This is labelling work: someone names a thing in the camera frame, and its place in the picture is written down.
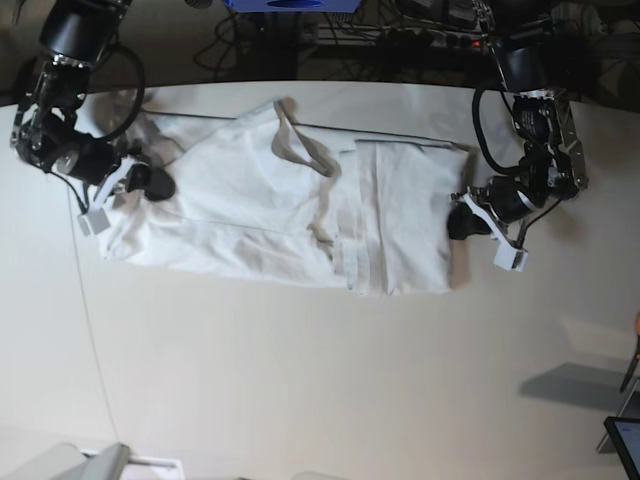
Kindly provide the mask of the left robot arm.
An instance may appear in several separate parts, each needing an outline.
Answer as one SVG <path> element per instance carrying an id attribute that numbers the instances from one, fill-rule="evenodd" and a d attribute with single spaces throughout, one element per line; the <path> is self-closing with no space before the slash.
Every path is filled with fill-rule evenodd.
<path id="1" fill-rule="evenodd" d="M 368 68 L 390 82 L 410 69 L 467 71 L 475 87 L 471 119 L 486 164 L 494 171 L 488 183 L 454 197 L 447 220 L 450 239 L 506 232 L 521 225 L 511 246 L 523 247 L 529 228 L 557 203 L 575 198 L 587 185 L 579 154 L 571 147 L 572 113 L 551 73 L 554 28 L 551 1 L 473 1 L 473 28 L 436 21 L 421 13 L 416 1 L 397 1 L 396 25 L 344 25 L 331 18 L 320 23 L 332 38 L 317 42 L 315 55 L 343 62 L 343 71 Z M 496 89 L 513 98 L 505 103 L 524 155 L 514 166 L 491 155 L 481 123 L 484 93 Z"/>

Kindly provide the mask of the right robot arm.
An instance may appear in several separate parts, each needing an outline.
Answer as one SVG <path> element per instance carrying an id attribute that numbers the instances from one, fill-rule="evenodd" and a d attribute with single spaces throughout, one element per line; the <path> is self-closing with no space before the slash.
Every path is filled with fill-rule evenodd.
<path id="1" fill-rule="evenodd" d="M 141 60 L 118 37 L 129 6 L 127 1 L 54 3 L 39 37 L 42 52 L 32 60 L 30 75 L 21 85 L 10 146 L 22 162 L 66 185 L 79 181 L 85 187 L 101 185 L 131 156 L 132 167 L 115 184 L 158 201 L 172 194 L 171 189 L 160 189 L 160 171 L 136 150 L 114 145 L 138 116 L 146 86 Z M 94 137 L 77 130 L 77 112 L 91 76 L 113 55 L 131 63 L 136 96 L 130 113 L 112 132 Z"/>

